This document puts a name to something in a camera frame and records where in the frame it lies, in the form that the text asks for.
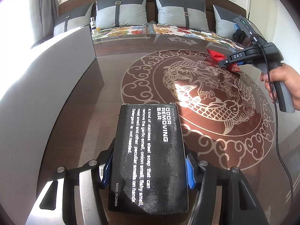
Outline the person's right hand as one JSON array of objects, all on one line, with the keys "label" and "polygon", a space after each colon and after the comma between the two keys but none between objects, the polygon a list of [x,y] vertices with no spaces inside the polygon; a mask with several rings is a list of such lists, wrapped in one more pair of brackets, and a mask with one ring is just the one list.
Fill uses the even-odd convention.
[{"label": "person's right hand", "polygon": [[281,81],[283,82],[289,92],[291,93],[292,102],[294,108],[299,111],[300,110],[300,76],[299,73],[291,66],[287,64],[282,64],[282,66],[273,69],[269,72],[271,79],[269,80],[268,75],[261,73],[260,81],[264,82],[264,86],[268,91],[268,95],[271,98],[271,101],[274,102],[274,99],[277,98],[276,93],[272,94],[272,90],[270,88],[269,82]]}]

